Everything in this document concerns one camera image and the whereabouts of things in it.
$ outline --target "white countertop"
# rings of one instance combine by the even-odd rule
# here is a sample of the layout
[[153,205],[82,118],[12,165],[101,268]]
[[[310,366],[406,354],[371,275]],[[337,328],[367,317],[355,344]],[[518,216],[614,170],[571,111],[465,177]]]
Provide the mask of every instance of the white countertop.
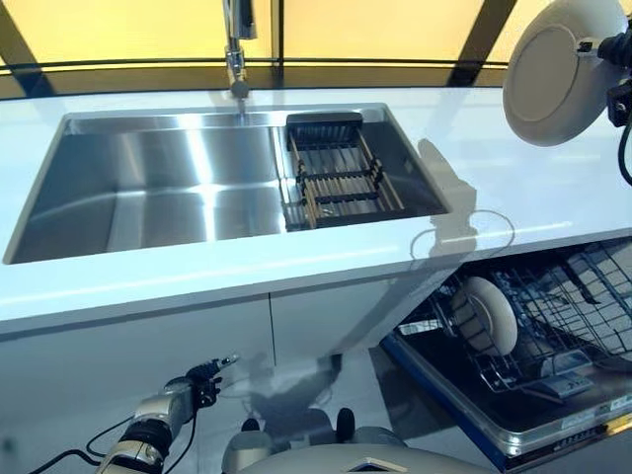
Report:
[[[538,148],[510,130],[501,89],[254,91],[249,106],[371,102],[387,104],[414,147],[422,150],[422,163],[451,213],[434,219],[3,263],[0,334],[121,313],[121,306],[111,305],[137,302],[134,310],[176,307],[387,275],[440,256],[472,260],[632,235],[632,189],[616,164],[621,130],[612,127],[605,114],[569,143]],[[223,91],[0,102],[0,252],[4,256],[65,114],[229,106],[233,102]],[[432,145],[420,144],[423,139]],[[475,236],[466,225],[468,219]],[[156,298],[166,299],[151,301]],[[103,310],[87,316],[77,311],[96,307]]]

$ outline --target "dish rack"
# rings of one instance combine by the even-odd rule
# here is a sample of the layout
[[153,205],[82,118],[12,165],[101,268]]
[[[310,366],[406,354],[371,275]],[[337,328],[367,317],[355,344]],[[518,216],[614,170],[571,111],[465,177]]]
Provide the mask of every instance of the dish rack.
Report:
[[[583,367],[632,370],[632,279],[630,270],[613,258],[620,250],[595,243],[581,250],[554,251],[545,261],[487,261],[451,276],[409,320],[426,327],[441,326],[459,341],[493,392],[519,389],[561,402],[593,386],[581,375]],[[494,283],[512,307],[518,338],[508,355],[477,352],[459,333],[454,313],[461,308],[453,310],[451,300],[474,276]],[[477,318],[471,305],[468,310],[471,315],[465,322]],[[400,331],[427,330],[411,330],[415,324],[404,325]],[[483,331],[488,329],[482,322],[480,332],[469,337],[480,337]],[[487,336],[491,348],[493,339],[489,332]]]
[[286,213],[288,229],[315,229],[410,217],[361,132],[358,113],[294,114],[286,146],[302,212]]

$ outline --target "wire rack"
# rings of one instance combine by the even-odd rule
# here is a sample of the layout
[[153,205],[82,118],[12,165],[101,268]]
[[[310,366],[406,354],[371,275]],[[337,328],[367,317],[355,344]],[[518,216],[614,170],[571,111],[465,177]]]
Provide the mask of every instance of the wire rack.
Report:
[[[458,338],[494,392],[537,391],[547,383],[548,390],[553,380],[566,377],[566,395],[579,393],[590,382],[571,374],[582,367],[594,364],[623,371],[632,367],[632,357],[623,357],[632,355],[630,242],[590,244],[579,252],[545,252],[532,263],[526,263],[528,259],[497,259],[487,271],[480,267],[473,273],[459,271],[416,310],[414,318],[436,319],[448,336]],[[462,307],[451,306],[454,294],[473,276],[494,283],[512,306],[518,338],[508,355],[500,355],[483,322],[468,338],[459,331],[478,318],[467,301],[469,296]],[[470,311],[466,317],[461,312],[455,318],[464,308]],[[470,340],[478,338],[480,342],[481,337],[486,337],[489,345],[475,351]]]
[[[288,132],[300,205],[309,228],[409,216],[357,126],[302,124]],[[287,219],[300,226],[296,213]]]

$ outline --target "white plate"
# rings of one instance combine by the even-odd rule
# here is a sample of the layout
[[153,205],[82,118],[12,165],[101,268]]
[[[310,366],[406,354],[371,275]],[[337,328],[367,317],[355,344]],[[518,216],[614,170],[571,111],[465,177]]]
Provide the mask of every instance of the white plate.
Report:
[[488,356],[506,356],[514,349],[517,341],[514,311],[493,283],[473,276],[454,294],[451,304],[459,332],[476,351]]
[[617,0],[556,0],[535,17],[513,50],[503,85],[512,130],[533,145],[579,135],[605,108],[606,91],[625,69],[597,57],[578,57],[577,41],[627,30]]

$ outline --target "yellow wall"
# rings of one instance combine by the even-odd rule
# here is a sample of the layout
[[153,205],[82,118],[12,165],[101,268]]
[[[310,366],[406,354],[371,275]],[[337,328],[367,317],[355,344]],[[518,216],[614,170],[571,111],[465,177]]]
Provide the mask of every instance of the yellow wall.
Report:
[[[0,1],[38,62],[224,55],[222,0]],[[518,0],[488,60],[508,61],[529,22],[551,1]],[[632,13],[632,0],[619,1]],[[270,57],[271,0],[254,3],[259,36],[242,44],[247,58]],[[482,4],[285,0],[285,56],[454,60]]]
[[[38,62],[223,57],[221,0],[3,0]],[[270,0],[255,0],[249,57],[272,54]]]
[[285,56],[456,59],[483,0],[285,0]]

